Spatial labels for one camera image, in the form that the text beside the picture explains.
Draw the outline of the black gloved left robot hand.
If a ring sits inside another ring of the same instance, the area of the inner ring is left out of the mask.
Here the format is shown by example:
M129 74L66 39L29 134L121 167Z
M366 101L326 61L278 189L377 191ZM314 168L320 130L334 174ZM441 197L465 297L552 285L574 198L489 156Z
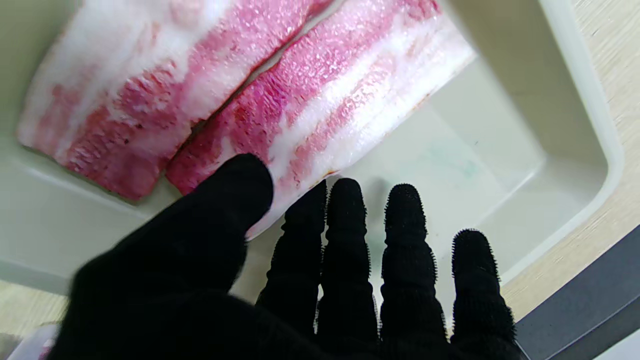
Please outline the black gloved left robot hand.
M322 181L285 213L255 304L230 294L246 234L270 209L265 164L237 155L78 270L50 360L518 360L485 235L455 235L454 334L437 300L426 217L410 184L385 208L374 303L361 186Z

